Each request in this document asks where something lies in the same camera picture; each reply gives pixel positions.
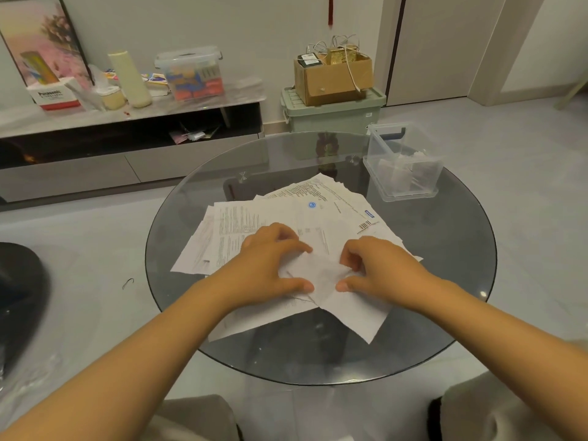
pile of papers on shelf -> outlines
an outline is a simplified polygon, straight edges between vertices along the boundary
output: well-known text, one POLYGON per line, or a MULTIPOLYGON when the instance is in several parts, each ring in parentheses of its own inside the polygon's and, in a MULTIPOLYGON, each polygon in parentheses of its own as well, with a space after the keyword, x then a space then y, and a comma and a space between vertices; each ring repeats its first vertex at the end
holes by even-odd
POLYGON ((350 192, 328 176, 319 174, 253 201, 209 206, 171 270, 213 274, 239 253, 246 236, 274 222, 296 230, 300 240, 313 247, 312 253, 283 260, 280 277, 305 278, 315 286, 314 292, 238 309, 218 324, 209 340, 320 307, 370 343, 390 305, 361 293, 335 291, 339 280, 357 274, 339 264, 343 246, 347 240, 363 235, 390 240, 402 248, 404 245, 361 194, 350 192))

person's left hand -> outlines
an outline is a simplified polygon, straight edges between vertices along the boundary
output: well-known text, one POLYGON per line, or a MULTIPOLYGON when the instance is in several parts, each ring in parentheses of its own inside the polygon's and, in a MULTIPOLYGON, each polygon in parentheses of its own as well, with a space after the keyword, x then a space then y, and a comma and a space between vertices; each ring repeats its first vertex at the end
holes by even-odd
POLYGON ((313 292, 315 287, 308 280, 277 275, 283 256, 294 251, 312 252, 312 248, 285 224, 263 226, 246 237, 238 256, 197 285, 206 283, 215 289, 231 309, 294 292, 313 292))

glass table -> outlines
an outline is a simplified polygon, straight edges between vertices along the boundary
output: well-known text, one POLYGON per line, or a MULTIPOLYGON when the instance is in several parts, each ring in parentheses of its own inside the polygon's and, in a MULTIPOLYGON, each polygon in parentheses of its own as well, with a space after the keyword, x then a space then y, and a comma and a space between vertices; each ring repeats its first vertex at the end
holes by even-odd
MULTIPOLYGON (((368 137, 292 133, 252 141, 198 167, 166 198, 145 250, 149 287, 164 310, 202 275, 170 272, 216 201, 251 200, 323 173, 365 196, 409 251, 433 274, 487 300, 496 243, 484 209, 449 170, 434 198, 384 202, 362 160, 368 137)), ((205 342, 201 351, 248 375, 293 385, 334 385, 384 378, 437 355, 453 339, 430 320, 394 307, 368 345, 327 311, 315 309, 244 333, 205 342)))

cream colored tumbler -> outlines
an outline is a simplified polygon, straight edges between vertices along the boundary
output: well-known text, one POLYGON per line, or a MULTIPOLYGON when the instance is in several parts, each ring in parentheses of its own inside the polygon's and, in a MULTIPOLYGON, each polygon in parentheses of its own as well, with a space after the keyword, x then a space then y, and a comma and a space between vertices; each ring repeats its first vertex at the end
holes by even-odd
POLYGON ((135 108, 143 108, 151 105, 151 102, 153 102, 151 94, 149 94, 143 77, 137 71, 135 63, 130 58, 128 51, 108 54, 108 57, 112 62, 112 66, 114 66, 118 82, 125 92, 129 103, 135 108))

white wall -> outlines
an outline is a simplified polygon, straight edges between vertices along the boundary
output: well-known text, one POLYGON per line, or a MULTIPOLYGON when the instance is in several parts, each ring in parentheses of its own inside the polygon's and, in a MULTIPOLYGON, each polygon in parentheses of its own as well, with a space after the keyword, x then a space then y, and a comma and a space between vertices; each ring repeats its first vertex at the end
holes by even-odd
MULTIPOLYGON (((254 73, 265 82, 263 121, 282 120, 280 93, 293 84, 293 59, 306 44, 354 34, 375 59, 383 0, 64 0, 90 63, 105 69, 107 53, 126 49, 140 71, 153 72, 162 51, 216 44, 221 71, 254 73)), ((0 44, 0 107, 30 102, 0 44)))
POLYGON ((588 69, 588 0, 545 0, 502 91, 565 85, 588 69))

